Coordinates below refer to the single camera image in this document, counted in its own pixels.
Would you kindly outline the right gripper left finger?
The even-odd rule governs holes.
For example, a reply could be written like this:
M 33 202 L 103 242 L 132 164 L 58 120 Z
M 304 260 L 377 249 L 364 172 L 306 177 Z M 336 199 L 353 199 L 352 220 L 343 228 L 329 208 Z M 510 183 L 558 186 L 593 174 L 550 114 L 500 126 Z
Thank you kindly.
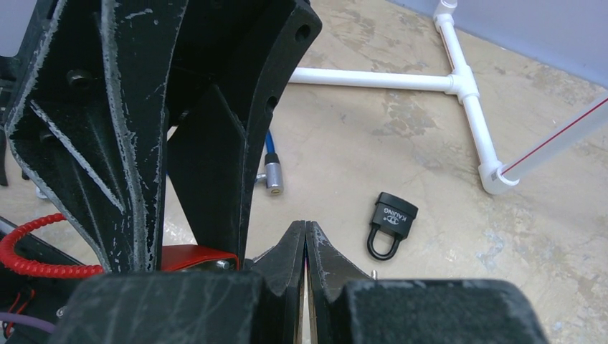
M 305 222 L 243 271 L 103 274 L 69 299 L 51 343 L 300 343 Z

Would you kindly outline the white PVC pipe frame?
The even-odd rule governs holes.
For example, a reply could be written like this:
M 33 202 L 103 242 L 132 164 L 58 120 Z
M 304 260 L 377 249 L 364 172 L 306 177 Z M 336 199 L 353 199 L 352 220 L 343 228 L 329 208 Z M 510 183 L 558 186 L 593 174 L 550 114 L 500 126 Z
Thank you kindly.
M 522 177 L 548 159 L 606 125 L 607 96 L 598 97 L 519 158 L 510 163 L 502 163 L 498 159 L 485 120 L 477 81 L 457 37 L 452 15 L 457 5 L 457 1 L 439 1 L 432 16 L 434 27 L 442 39 L 452 68 L 451 73 L 446 76 L 298 67 L 290 77 L 290 82 L 443 92 L 456 96 L 464 108 L 478 155 L 478 173 L 482 187 L 488 194 L 500 195 L 517 186 Z

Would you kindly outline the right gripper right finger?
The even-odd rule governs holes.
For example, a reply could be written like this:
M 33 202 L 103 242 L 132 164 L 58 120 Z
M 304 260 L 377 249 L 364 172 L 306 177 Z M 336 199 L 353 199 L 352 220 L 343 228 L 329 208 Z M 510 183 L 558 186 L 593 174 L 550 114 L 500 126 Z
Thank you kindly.
M 547 343 L 526 296 L 499 279 L 375 279 L 306 224 L 314 343 Z

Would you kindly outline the black padlock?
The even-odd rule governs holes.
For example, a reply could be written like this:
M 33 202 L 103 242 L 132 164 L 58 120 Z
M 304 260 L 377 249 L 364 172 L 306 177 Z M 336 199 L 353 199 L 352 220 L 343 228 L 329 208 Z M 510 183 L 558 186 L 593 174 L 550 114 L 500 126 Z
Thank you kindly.
M 374 205 L 366 246 L 368 253 L 374 259 L 387 261 L 394 257 L 401 242 L 409 236 L 419 208 L 387 192 L 381 192 Z M 392 238 L 391 247 L 387 253 L 381 254 L 374 248 L 374 241 L 379 231 Z

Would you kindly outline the red cable padlock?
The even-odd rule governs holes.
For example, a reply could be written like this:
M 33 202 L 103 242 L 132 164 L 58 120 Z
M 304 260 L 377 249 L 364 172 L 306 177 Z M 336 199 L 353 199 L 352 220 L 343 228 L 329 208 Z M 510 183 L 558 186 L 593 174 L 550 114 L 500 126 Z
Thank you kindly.
M 84 279 L 105 270 L 99 265 L 85 265 L 31 233 L 43 226 L 64 221 L 60 214 L 52 214 L 15 227 L 1 235 L 1 265 L 20 275 L 49 279 Z M 238 270 L 235 254 L 196 244 L 162 247 L 161 270 L 164 272 L 199 270 Z

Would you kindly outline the blue cable lock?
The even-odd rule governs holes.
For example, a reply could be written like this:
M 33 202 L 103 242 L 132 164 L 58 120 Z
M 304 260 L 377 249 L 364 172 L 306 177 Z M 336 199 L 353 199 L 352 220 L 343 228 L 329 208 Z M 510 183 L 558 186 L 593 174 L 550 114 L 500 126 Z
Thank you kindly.
M 269 130 L 265 137 L 264 172 L 256 176 L 255 183 L 262 183 L 269 195 L 278 196 L 284 191 L 284 181 L 279 155 L 276 153 L 272 133 Z

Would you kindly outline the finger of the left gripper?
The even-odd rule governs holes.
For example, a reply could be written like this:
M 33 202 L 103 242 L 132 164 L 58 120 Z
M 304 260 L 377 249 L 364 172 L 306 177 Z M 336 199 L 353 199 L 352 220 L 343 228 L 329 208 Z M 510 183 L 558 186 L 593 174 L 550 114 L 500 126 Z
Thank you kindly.
M 9 107 L 17 163 L 106 272 L 160 264 L 166 91 L 185 1 L 58 1 Z
M 309 1 L 190 1 L 168 81 L 168 177 L 196 243 L 244 259 L 275 108 L 322 22 Z

